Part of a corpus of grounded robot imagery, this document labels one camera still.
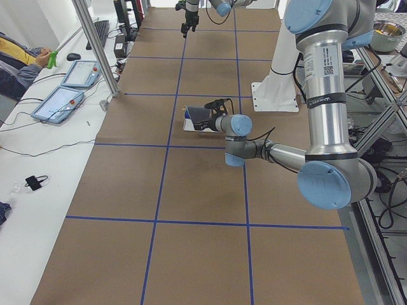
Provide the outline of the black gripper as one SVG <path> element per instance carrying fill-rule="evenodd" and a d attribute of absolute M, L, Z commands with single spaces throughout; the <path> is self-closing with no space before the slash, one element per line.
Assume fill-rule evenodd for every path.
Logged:
<path fill-rule="evenodd" d="M 212 131 L 217 131 L 216 127 L 217 117 L 209 117 L 208 119 L 194 120 L 193 127 L 195 131 L 204 131 L 209 128 Z"/>
<path fill-rule="evenodd" d="M 181 25 L 181 32 L 187 34 L 188 31 L 195 32 L 196 27 L 199 23 L 199 16 L 197 11 L 186 11 L 185 12 L 185 22 Z"/>

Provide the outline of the person's hand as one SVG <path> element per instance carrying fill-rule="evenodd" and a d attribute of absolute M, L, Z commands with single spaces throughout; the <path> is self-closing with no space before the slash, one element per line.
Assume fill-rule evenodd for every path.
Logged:
<path fill-rule="evenodd" d="M 34 63 L 40 67 L 46 67 L 48 65 L 51 53 L 52 53 L 51 49 L 41 48 L 40 53 L 35 58 Z"/>

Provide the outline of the person forearm grey sleeve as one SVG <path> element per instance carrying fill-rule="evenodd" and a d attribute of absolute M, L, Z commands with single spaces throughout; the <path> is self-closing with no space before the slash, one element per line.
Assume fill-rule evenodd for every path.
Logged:
<path fill-rule="evenodd" d="M 1 62 L 1 95 L 14 100 L 21 99 L 41 70 L 36 64 L 17 69 Z"/>

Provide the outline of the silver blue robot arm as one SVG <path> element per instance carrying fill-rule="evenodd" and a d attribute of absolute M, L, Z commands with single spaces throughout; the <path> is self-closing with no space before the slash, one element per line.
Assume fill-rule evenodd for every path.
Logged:
<path fill-rule="evenodd" d="M 220 17 L 228 18 L 232 9 L 237 8 L 239 6 L 248 6 L 252 3 L 252 0 L 246 1 L 209 1 L 210 6 L 215 9 L 216 13 Z M 193 0 L 186 0 L 186 1 L 178 1 L 175 10 L 185 11 L 185 21 L 181 24 L 181 33 L 183 37 L 186 38 L 188 35 L 188 31 L 192 30 L 193 32 L 196 31 L 196 27 L 199 24 L 199 6 L 200 1 L 193 1 Z"/>
<path fill-rule="evenodd" d="M 289 1 L 269 75 L 252 84 L 257 111 L 295 111 L 295 68 L 304 64 L 307 150 L 249 139 L 248 116 L 225 109 L 217 99 L 188 107 L 184 129 L 225 135 L 225 161 L 243 166 L 261 158 L 297 174 L 298 188 L 312 205 L 338 209 L 363 200 L 374 190 L 373 167 L 350 145 L 342 53 L 368 45 L 373 37 L 374 1 Z"/>

